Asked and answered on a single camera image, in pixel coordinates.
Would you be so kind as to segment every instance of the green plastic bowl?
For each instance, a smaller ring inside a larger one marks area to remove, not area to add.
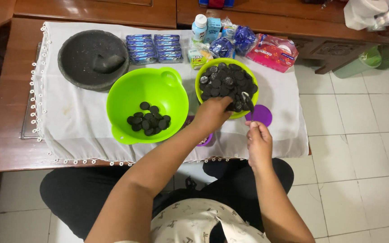
[[[237,60],[232,59],[232,58],[217,58],[217,59],[214,59],[214,60],[211,60],[211,61],[207,62],[205,65],[202,66],[202,68],[197,73],[196,81],[195,81],[194,86],[196,88],[197,99],[199,100],[199,102],[201,104],[204,101],[201,99],[201,94],[203,93],[203,91],[201,89],[199,89],[199,79],[201,78],[202,74],[204,72],[206,72],[207,68],[209,68],[211,66],[217,66],[221,62],[224,62],[224,63],[226,63],[228,65],[231,64],[231,63],[234,63],[234,64],[237,64],[238,66],[242,67],[242,69],[246,70],[246,72],[253,77],[253,83],[258,85],[258,82],[256,81],[255,75],[251,72],[251,70],[246,65],[242,64],[240,61],[237,61]],[[258,96],[259,96],[259,89],[256,91],[256,93],[253,94],[253,97],[251,98],[251,101],[253,102],[253,105],[256,105],[256,102],[258,101]],[[229,119],[236,119],[236,118],[243,117],[246,114],[248,114],[249,112],[250,111],[234,112],[233,115],[230,116]]]
[[[170,138],[182,127],[188,114],[187,92],[181,76],[170,67],[140,68],[120,77],[109,91],[106,111],[112,124],[112,135],[122,144],[156,143]],[[159,107],[161,115],[171,117],[169,128],[147,136],[143,130],[133,131],[127,117],[143,111],[143,101]]]

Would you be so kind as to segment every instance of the pink tissue package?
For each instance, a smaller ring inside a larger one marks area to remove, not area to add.
[[[298,51],[293,41],[264,34],[256,37],[258,41],[246,54],[247,58],[282,73],[294,65]]]

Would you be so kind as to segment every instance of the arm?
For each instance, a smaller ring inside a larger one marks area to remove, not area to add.
[[[110,192],[85,243],[149,242],[153,199],[194,147],[231,115],[230,97],[204,102],[193,122],[133,165]]]
[[[255,174],[265,234],[272,243],[315,243],[274,172],[272,137],[267,127],[258,121],[246,125],[250,125],[249,164]]]

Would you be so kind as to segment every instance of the person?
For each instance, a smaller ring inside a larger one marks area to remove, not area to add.
[[[248,161],[204,163],[218,180],[160,195],[195,146],[230,117],[230,102],[208,99],[190,125],[132,167],[55,169],[41,182],[43,201],[85,243],[314,243],[287,197],[293,171],[271,158],[272,137],[257,121],[246,122]]]

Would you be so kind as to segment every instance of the bowl handle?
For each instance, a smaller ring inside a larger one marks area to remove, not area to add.
[[[116,126],[112,125],[112,135],[116,139],[116,141],[126,144],[126,145],[131,145],[137,143],[134,138],[127,136],[126,134],[123,134]]]
[[[171,67],[161,67],[159,70],[161,71],[162,76],[171,78],[179,83],[182,83],[181,76],[175,69]]]

